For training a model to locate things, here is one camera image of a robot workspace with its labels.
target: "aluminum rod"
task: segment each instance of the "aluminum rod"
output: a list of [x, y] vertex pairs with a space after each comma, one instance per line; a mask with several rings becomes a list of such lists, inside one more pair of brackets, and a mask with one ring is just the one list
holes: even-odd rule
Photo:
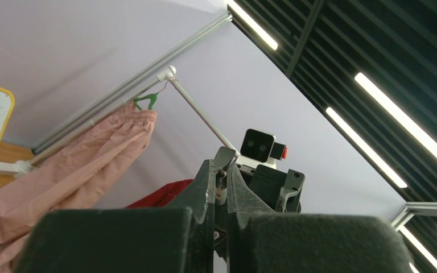
[[183, 87], [178, 83], [175, 77], [169, 78], [168, 81], [171, 85], [180, 93], [180, 95], [185, 99], [185, 101], [190, 105], [190, 107], [199, 115], [199, 117], [205, 122], [205, 124], [212, 130], [215, 136], [218, 137], [220, 142], [222, 142], [227, 148], [231, 148], [235, 150], [236, 156], [239, 156], [239, 153], [234, 148], [234, 146], [227, 140], [227, 138], [220, 132], [219, 128], [213, 124], [210, 118], [203, 112], [203, 110], [197, 105], [197, 103], [188, 95], [188, 93], [183, 89]]
[[116, 100], [118, 97], [124, 95], [128, 91], [132, 90], [136, 86], [142, 84], [147, 78], [158, 73], [164, 66], [175, 60], [181, 54], [185, 53], [187, 50], [191, 49], [193, 46], [197, 45], [203, 39], [208, 37], [210, 34], [218, 30], [221, 26], [224, 26], [227, 22], [232, 20], [232, 15], [229, 11], [224, 12], [218, 18], [210, 22], [208, 25], [198, 30], [195, 34], [181, 42], [179, 45], [174, 47], [172, 50], [165, 53], [160, 58], [156, 59], [153, 63], [151, 63], [144, 70], [140, 71], [132, 78], [127, 80], [125, 83], [120, 85], [118, 88], [109, 93], [106, 97], [102, 98], [92, 106], [85, 109], [80, 116], [71, 120], [64, 126], [60, 127], [53, 134], [46, 137], [46, 139], [39, 142], [36, 146], [33, 147], [33, 151], [35, 154], [39, 154], [42, 151], [46, 150], [48, 147], [53, 145], [53, 143], [58, 142], [60, 139], [64, 138], [74, 129], [78, 128], [82, 123], [86, 122], [98, 112], [106, 108], [110, 103]]
[[46, 148], [44, 151], [40, 152], [34, 158], [29, 160], [29, 163], [32, 166], [37, 166], [42, 161], [46, 160], [51, 155], [58, 152], [61, 148], [63, 148], [66, 144], [73, 141], [75, 138], [79, 137], [82, 133], [88, 131], [91, 129], [95, 124], [98, 124], [100, 121], [102, 121], [104, 118], [106, 118], [110, 113], [116, 111], [119, 107], [127, 103], [128, 101], [132, 100], [135, 97], [140, 96], [153, 86], [155, 86], [157, 83], [161, 82], [157, 77], [153, 77], [152, 79], [148, 80], [144, 87], [142, 87], [137, 92], [132, 92], [128, 97], [124, 98], [122, 100], [121, 104], [116, 105], [115, 107], [112, 107], [108, 111], [102, 111], [98, 113], [95, 117], [92, 119], [87, 120], [86, 122], [79, 125], [77, 128], [66, 134], [64, 137], [62, 137], [60, 140], [53, 143], [53, 145]]
[[437, 217], [437, 202], [408, 202], [406, 207], [415, 215]]

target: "fluorescent light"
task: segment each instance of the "fluorescent light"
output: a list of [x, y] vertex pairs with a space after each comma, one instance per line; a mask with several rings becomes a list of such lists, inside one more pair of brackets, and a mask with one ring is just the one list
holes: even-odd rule
[[412, 263], [410, 263], [411, 270], [413, 270], [413, 273], [419, 273], [419, 271], [414, 267]]
[[383, 91], [372, 83], [364, 74], [358, 73], [354, 79], [370, 94], [383, 108], [396, 119], [419, 143], [421, 143], [434, 157], [437, 158], [437, 143], [426, 134], [405, 112], [403, 112]]
[[325, 111], [371, 160], [400, 188], [408, 185], [331, 107]]
[[265, 30], [259, 26], [259, 24], [255, 22], [249, 14], [245, 12], [245, 10], [235, 3], [234, 0], [226, 0], [226, 3], [233, 11], [235, 11], [235, 13], [237, 13], [238, 16], [240, 16], [240, 18], [242, 18], [242, 20], [244, 20], [246, 24], [249, 25], [249, 27], [251, 27], [262, 38], [262, 40], [264, 40], [264, 42], [266, 42], [273, 50], [277, 49], [277, 42], [269, 34], [267, 34], [267, 32], [265, 32]]
[[419, 250], [419, 252], [423, 254], [423, 256], [437, 269], [437, 260], [426, 248], [424, 248], [418, 239], [416, 239], [416, 237], [414, 237], [413, 234], [404, 226], [399, 228], [399, 231], [401, 231], [401, 233], [403, 233], [403, 235], [410, 240], [410, 242]]

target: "hanger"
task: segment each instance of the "hanger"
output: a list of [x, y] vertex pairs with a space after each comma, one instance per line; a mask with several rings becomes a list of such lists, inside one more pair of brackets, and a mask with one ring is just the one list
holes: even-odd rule
[[165, 86], [163, 87], [162, 90], [154, 93], [154, 94], [148, 94], [144, 97], [138, 97], [138, 98], [134, 98], [133, 99], [133, 104], [138, 108], [138, 110], [142, 110], [142, 108], [138, 105], [139, 101], [144, 101], [144, 100], [150, 100], [150, 103], [148, 104], [148, 110], [152, 110], [153, 108], [153, 104], [155, 104], [156, 99], [158, 98], [158, 93], [160, 93], [161, 91], [165, 90], [165, 88], [167, 87], [168, 81], [165, 83]]

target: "red cloth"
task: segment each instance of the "red cloth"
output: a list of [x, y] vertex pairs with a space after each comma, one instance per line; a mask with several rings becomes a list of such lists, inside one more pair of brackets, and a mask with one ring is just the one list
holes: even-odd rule
[[136, 201], [135, 203], [127, 206], [127, 209], [131, 208], [146, 208], [151, 206], [165, 206], [168, 202], [172, 201], [180, 192], [183, 191], [193, 179], [187, 179], [166, 184], [156, 192], [148, 195], [147, 197]]

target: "pink curtain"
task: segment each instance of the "pink curtain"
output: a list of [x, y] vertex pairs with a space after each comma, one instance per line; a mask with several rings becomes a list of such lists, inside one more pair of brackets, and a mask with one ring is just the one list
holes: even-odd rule
[[11, 272], [32, 227], [55, 209], [90, 208], [143, 152], [156, 112], [127, 104], [0, 189], [0, 272]]

